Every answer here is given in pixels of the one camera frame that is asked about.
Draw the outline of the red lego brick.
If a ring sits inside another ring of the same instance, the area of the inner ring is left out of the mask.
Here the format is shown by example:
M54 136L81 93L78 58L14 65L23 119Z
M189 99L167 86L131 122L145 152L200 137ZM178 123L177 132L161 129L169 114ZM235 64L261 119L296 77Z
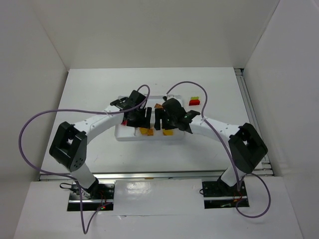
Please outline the red lego brick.
M127 125L127 120L125 120L125 121L123 121L122 123L121 123L121 125L124 125L124 126L126 126Z

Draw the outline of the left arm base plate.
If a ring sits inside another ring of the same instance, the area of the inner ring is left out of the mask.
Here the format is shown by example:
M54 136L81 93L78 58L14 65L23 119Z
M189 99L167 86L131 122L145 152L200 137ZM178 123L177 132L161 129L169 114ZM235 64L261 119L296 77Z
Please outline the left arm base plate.
M80 211L80 194L77 185L73 182L72 184L66 184L66 189L69 190L68 199L68 212L79 212ZM95 211L98 207L101 207L101 211L112 211L114 207L114 192L115 183L107 182L100 183L97 192L90 196L85 190L82 190L82 207L83 211Z

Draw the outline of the yellow rounded printed lego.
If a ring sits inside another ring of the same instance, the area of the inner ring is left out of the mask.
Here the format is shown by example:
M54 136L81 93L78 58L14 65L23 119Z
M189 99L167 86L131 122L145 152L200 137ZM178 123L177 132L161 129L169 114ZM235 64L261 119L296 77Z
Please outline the yellow rounded printed lego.
M174 135L174 130L172 129L163 129L162 133L164 136L173 136Z

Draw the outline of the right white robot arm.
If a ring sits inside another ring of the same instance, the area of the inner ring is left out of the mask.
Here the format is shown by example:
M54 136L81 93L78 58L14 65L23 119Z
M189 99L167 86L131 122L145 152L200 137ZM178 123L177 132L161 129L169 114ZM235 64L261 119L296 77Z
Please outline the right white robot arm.
M238 186L247 174L252 173L268 153L268 148L253 125L232 125L205 117L200 112L186 111L175 98L155 108L155 129L179 129L219 141L231 157L231 165L219 181L229 187Z

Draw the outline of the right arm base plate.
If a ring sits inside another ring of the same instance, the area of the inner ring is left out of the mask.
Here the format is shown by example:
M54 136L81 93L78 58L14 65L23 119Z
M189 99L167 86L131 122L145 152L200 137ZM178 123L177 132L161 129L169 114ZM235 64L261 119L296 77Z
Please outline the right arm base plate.
M245 182L237 186L229 187L222 181L203 181L199 193L203 196L205 209L225 209L238 207L249 207L249 200Z

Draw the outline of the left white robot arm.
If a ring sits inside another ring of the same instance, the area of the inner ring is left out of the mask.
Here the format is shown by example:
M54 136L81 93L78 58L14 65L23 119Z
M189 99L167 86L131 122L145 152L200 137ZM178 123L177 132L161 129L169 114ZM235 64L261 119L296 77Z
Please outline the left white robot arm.
M87 145L124 121L133 127L147 126L152 113L151 108L145 107L147 98L147 95L133 90L128 97L111 102L103 111L94 113L88 119L73 124L65 121L59 125L49 154L68 170L89 197L97 194L102 187L85 163Z

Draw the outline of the small orange lego brick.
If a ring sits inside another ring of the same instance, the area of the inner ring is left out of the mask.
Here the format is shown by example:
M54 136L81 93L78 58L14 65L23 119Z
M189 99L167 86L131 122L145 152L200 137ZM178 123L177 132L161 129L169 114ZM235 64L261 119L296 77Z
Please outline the small orange lego brick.
M153 128L148 129L147 136L153 136L153 135L154 135L154 129Z

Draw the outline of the tan lego brick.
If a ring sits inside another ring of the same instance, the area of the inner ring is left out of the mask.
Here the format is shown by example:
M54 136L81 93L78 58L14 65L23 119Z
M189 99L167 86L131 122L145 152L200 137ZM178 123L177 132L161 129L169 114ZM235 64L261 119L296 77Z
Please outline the tan lego brick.
M163 106L161 104L155 104L154 109L155 110L163 110Z

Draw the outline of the yellow lego piece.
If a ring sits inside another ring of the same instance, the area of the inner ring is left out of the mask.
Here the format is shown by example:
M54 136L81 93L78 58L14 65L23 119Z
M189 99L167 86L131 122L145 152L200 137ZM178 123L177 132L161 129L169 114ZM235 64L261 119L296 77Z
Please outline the yellow lego piece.
M140 127L139 130L140 130L140 133L142 135L148 135L149 134L149 129L148 128Z

